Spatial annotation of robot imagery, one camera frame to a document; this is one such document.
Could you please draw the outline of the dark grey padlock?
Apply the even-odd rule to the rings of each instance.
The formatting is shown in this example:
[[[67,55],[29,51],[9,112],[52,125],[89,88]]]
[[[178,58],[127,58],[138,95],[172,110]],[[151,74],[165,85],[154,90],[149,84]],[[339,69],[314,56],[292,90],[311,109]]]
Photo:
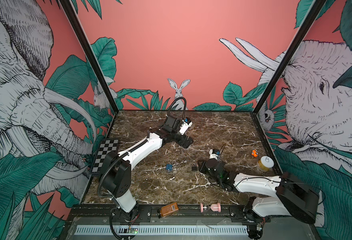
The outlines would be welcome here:
[[[192,164],[191,170],[192,170],[193,172],[198,171],[198,165],[197,165],[197,164]]]

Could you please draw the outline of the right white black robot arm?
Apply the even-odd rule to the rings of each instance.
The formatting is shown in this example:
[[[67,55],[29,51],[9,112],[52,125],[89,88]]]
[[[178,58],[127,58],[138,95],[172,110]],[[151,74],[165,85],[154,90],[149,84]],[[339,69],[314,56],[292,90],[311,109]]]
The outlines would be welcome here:
[[[255,222],[270,216],[291,216],[306,223],[316,222],[319,194],[289,172],[281,176],[251,176],[227,171],[225,162],[211,158],[198,161],[199,172],[213,179],[228,192],[254,193],[263,198],[250,198],[243,215]]]

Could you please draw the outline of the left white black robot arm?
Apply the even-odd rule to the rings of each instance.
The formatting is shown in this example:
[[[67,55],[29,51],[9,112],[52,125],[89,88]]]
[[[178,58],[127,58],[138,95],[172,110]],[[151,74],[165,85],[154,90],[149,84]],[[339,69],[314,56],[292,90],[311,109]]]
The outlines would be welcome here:
[[[174,142],[187,149],[193,143],[193,139],[186,135],[191,126],[190,118],[180,119],[168,114],[162,124],[148,130],[146,137],[132,147],[119,153],[108,153],[101,169],[99,198],[112,199],[118,209],[127,214],[136,212],[138,204],[130,191],[132,170],[168,143]]]

